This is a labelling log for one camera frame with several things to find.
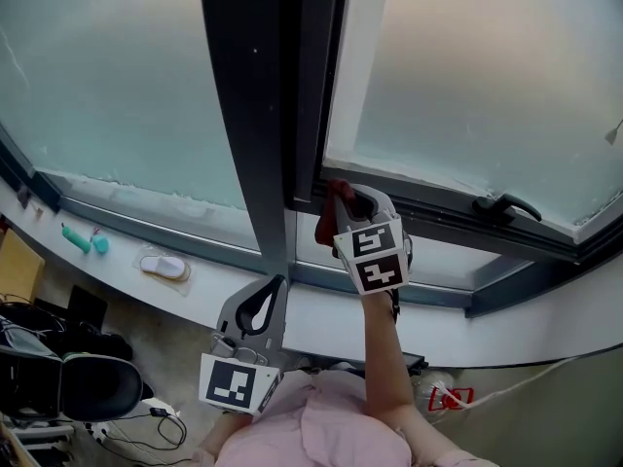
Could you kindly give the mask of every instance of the person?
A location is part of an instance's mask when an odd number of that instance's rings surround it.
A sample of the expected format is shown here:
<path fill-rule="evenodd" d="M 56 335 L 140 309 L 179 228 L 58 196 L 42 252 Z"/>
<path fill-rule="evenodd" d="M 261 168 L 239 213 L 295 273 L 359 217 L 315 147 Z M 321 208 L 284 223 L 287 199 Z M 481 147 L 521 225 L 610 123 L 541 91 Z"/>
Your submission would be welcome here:
<path fill-rule="evenodd" d="M 416 409 L 389 294 L 361 303 L 365 379 L 285 373 L 261 416 L 219 417 L 202 444 L 216 467 L 494 467 L 461 451 Z"/>

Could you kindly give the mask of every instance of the white slipper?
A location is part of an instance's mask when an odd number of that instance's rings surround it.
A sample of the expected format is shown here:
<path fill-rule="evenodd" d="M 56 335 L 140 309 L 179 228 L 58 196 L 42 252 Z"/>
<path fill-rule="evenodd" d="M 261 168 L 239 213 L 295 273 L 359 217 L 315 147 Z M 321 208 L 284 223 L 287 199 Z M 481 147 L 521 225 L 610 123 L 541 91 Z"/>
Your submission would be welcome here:
<path fill-rule="evenodd" d="M 190 267 L 173 256 L 145 256 L 140 260 L 140 269 L 169 280 L 186 280 L 190 276 Z"/>

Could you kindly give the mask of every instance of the pink shirt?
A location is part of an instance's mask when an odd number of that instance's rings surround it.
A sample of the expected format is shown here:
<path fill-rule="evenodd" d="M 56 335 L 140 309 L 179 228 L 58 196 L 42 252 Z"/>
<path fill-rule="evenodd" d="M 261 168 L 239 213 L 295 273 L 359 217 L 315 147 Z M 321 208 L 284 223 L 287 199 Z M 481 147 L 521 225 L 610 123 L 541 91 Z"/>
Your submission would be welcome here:
<path fill-rule="evenodd" d="M 224 445 L 216 467 L 409 467 L 406 441 L 363 414 L 365 382 L 342 371 L 287 373 L 262 416 Z M 452 451 L 436 467 L 488 467 Z"/>

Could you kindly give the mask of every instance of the floor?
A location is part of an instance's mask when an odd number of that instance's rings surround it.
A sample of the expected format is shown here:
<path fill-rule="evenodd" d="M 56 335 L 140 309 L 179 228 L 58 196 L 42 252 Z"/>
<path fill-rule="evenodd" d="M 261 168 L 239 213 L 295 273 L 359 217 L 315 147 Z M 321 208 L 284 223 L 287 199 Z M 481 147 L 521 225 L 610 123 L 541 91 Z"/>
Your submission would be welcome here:
<path fill-rule="evenodd" d="M 44 251 L 38 251 L 45 257 Z M 160 311 L 88 277 L 58 258 L 46 258 L 39 297 L 67 305 L 74 284 L 108 304 L 104 331 L 122 335 L 134 348 L 134 364 L 188 427 L 177 451 L 146 453 L 117 443 L 117 451 L 147 463 L 191 457 L 219 411 L 198 400 L 202 352 L 210 330 Z M 456 387 L 473 387 L 475 399 L 532 377 L 545 367 L 452 371 Z M 470 412 L 446 412 L 431 421 L 462 449 L 505 467 L 609 467 L 623 457 L 623 348 L 582 358 Z M 152 417 L 118 421 L 112 434 L 165 446 Z M 174 436 L 174 431 L 165 432 Z M 130 466 L 79 430 L 72 451 L 76 466 Z"/>
<path fill-rule="evenodd" d="M 104 332 L 123 336 L 134 349 L 134 365 L 143 379 L 155 391 L 156 398 L 171 405 L 186 424 L 188 437 L 176 451 L 157 451 L 146 454 L 132 445 L 116 443 L 117 451 L 148 463 L 171 462 L 192 457 L 220 411 L 198 400 L 199 370 L 202 352 L 209 349 L 210 330 L 171 315 L 123 293 L 103 285 L 58 259 L 47 261 L 39 290 L 39 298 L 66 306 L 71 289 L 79 285 L 108 304 L 104 319 Z M 148 412 L 140 404 L 132 414 Z M 153 446 L 166 447 L 156 429 L 158 419 L 141 417 L 117 421 L 112 434 L 119 438 L 130 437 Z M 163 426 L 163 432 L 175 438 L 173 426 Z M 79 429 L 72 444 L 74 465 L 79 466 L 131 466 L 132 462 L 113 455 L 97 445 L 86 431 Z"/>

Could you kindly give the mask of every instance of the red label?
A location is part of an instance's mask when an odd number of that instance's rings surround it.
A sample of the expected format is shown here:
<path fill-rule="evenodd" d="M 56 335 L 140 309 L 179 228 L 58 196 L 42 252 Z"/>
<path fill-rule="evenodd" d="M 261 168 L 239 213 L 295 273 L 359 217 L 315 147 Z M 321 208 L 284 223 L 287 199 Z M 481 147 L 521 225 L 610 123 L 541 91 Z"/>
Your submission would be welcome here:
<path fill-rule="evenodd" d="M 471 403 L 474 401 L 474 389 L 472 387 L 461 387 L 457 389 L 448 389 L 455 398 L 461 400 L 463 403 Z M 435 401 L 441 395 L 441 407 L 437 406 Z M 428 401 L 429 412 L 439 412 L 441 410 L 461 410 L 462 406 L 459 405 L 447 394 L 442 394 L 439 388 L 434 387 L 430 400 Z"/>

